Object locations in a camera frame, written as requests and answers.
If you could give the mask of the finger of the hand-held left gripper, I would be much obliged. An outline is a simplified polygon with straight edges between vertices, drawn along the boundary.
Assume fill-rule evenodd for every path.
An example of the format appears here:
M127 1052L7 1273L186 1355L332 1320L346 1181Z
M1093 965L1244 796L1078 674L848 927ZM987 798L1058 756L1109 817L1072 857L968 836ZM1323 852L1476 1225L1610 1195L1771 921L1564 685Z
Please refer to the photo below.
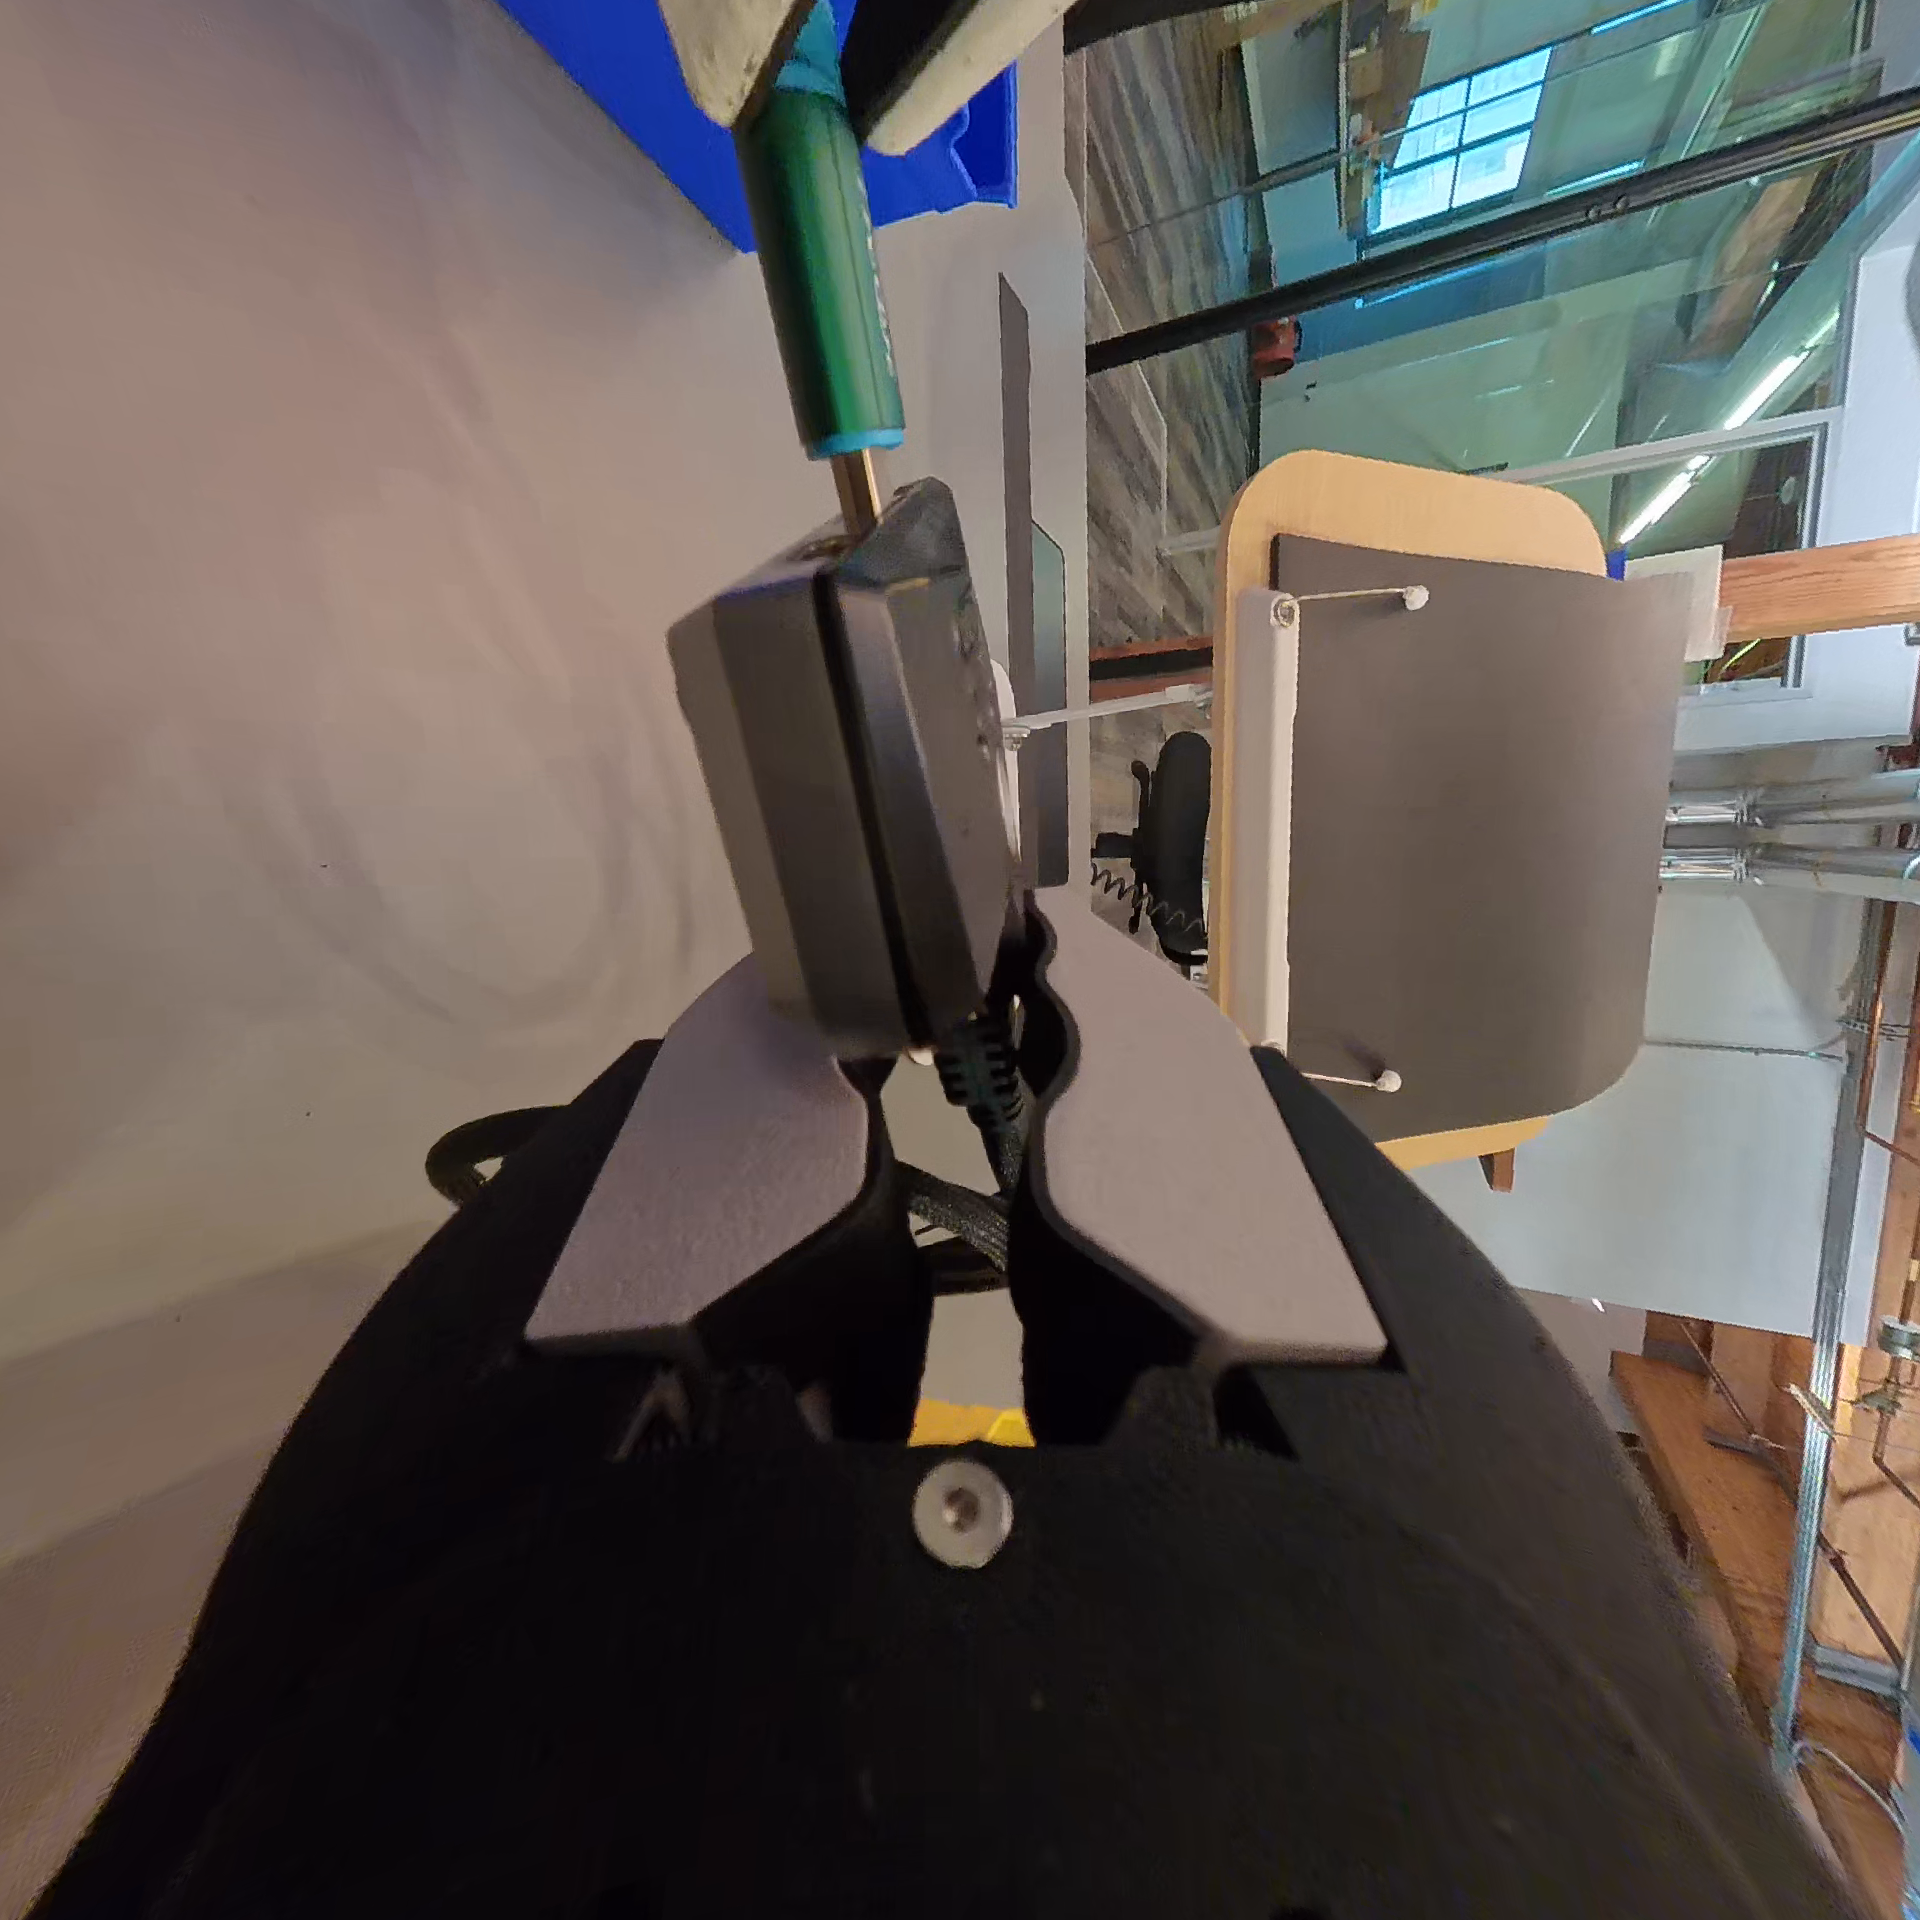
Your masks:
M859 141L906 158L1065 12L1072 5L853 5L848 109Z
M659 5L689 100L734 132L794 54L812 5Z

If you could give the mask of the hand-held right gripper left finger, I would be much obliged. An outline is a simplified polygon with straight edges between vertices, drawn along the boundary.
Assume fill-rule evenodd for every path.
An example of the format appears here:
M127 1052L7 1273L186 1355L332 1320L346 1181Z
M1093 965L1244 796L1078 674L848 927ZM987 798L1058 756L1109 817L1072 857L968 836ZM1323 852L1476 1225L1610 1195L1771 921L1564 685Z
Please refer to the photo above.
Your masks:
M547 1357L767 1369L833 1438L906 1444L926 1273L875 1094L788 1023L757 957L698 997L527 1320Z

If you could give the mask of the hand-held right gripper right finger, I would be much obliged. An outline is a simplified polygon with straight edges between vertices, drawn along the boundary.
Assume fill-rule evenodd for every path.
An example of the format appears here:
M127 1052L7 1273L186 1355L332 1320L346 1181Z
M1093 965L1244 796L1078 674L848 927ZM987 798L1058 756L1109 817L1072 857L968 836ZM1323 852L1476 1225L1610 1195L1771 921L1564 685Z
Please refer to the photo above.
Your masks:
M1011 1220L1022 1408L1105 1444L1136 1382L1375 1369L1389 1329L1234 1023L1072 886L1028 898L1042 1064Z

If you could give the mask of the black usb cable green plugs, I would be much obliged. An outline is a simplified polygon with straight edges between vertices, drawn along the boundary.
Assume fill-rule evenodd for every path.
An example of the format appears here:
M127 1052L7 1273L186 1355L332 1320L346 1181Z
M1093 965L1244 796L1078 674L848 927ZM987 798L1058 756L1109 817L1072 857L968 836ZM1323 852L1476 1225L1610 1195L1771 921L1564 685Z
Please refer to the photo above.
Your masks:
M828 5L778 7L734 158L797 442L862 541L881 520L875 455L903 443L903 396Z

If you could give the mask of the dark grey usb hub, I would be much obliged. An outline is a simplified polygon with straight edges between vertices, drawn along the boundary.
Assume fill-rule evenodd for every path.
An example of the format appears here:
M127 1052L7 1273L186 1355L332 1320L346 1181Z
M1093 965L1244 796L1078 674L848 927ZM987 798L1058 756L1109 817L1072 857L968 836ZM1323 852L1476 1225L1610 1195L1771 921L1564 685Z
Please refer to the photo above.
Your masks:
M668 660L773 1008L840 1060L942 1046L987 1002L1019 885L951 490L762 565Z

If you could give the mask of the blue plastic bin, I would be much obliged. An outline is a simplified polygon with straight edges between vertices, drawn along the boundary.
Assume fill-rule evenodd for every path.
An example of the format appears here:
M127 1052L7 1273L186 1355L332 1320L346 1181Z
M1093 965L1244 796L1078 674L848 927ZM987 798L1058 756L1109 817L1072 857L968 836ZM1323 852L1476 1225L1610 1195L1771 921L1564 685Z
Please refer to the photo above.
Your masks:
M688 92L659 5L505 5L734 253L753 253L732 132ZM1019 66L1001 73L906 158L864 150L875 228L965 207L1019 207Z

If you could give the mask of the black office chair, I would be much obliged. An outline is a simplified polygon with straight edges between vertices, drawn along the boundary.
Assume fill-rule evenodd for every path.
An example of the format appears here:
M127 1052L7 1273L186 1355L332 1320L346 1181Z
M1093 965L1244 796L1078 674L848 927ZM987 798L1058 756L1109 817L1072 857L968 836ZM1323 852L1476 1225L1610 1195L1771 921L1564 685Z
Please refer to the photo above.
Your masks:
M1125 932L1151 925L1165 957L1192 976L1210 961L1211 741L1167 735L1156 763L1134 761L1134 831L1099 831L1093 886L1125 905Z

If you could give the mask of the dark grey panel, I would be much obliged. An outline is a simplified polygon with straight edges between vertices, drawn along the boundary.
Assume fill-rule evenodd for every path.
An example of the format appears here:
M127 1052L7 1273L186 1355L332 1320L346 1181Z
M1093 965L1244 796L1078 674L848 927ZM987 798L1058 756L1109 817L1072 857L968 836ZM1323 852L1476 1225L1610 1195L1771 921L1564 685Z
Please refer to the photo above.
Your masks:
M1687 580L1277 539L1270 585L1285 1060L1375 1146L1584 1106L1645 1046Z
M1001 275L1001 433L1007 556L1007 678L1014 717L1065 708L1065 556L1036 522L1034 336L1014 283ZM1022 878L1072 879L1065 729L1026 735L1019 763Z

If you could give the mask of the black metal pole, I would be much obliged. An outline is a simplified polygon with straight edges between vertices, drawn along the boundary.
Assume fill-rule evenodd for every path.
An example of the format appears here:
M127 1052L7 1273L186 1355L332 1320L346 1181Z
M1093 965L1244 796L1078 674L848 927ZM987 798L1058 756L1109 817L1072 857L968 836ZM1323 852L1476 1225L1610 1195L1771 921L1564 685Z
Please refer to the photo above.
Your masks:
M1777 181L1915 132L1915 85L1856 100L1791 126L1754 135L1674 166L1645 167L1579 196L1523 207L1493 222L1437 230L1430 238L1356 258L1354 266L1249 290L1172 320L1140 326L1085 346L1085 373L1105 377L1211 340L1243 336L1269 320L1302 316L1369 294L1397 294L1415 283L1468 274L1508 253L1550 248L1642 212L1658 212L1722 187Z

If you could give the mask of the rounded wooden board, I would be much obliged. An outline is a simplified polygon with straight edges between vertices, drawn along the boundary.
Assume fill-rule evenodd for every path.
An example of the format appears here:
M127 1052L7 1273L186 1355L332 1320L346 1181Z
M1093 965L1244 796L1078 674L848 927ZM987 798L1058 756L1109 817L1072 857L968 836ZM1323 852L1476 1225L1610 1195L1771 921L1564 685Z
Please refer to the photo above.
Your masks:
M1356 455L1283 455L1234 496L1215 541L1211 997L1244 1042L1283 1047L1302 601L1270 585L1277 539L1584 576L1605 560L1580 510L1545 491ZM1397 1172L1499 1162L1545 1129L1538 1118L1380 1154Z

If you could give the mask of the silver metal pipes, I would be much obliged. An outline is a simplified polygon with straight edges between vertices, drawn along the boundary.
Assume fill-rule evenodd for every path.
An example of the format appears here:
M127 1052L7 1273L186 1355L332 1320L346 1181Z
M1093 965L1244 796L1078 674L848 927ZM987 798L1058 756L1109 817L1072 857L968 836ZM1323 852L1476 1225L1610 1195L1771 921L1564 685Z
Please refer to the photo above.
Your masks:
M1662 885L1682 879L1915 905L1915 772L1674 791Z

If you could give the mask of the wooden beam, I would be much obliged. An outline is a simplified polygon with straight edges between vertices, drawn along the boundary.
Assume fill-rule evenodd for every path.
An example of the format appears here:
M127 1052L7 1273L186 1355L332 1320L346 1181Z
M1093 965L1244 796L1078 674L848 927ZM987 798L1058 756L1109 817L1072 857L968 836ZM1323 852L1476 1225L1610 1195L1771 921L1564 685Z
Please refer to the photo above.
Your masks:
M1883 539L1771 556L1719 570L1728 642L1853 635L1915 624L1920 539Z

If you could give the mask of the metal scaffold frame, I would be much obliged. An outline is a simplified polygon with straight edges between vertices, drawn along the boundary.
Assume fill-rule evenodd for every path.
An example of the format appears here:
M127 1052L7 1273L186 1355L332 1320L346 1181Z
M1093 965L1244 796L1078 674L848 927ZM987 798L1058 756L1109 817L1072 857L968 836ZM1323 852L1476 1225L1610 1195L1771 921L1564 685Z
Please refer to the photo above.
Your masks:
M1840 1098L1811 1293L1809 1391L1816 1408L1805 1413L1802 1467L1792 1476L1785 1638L1777 1684L1766 1715L1771 1766L1782 1782L1797 1779L1802 1770L1802 1695L1811 1643L1816 1570L1825 1563L1843 1314L1848 1303L1848 1261L1860 1212L1860 1156L1869 1146L1860 1100L1871 1100L1874 1094L1887 965L1902 919L1915 919L1915 867L1910 867L1910 873L1899 878L1891 895L1871 895L1871 905L1860 914L1860 950L1856 971L1848 973L1853 997L1843 1002L1840 1014Z

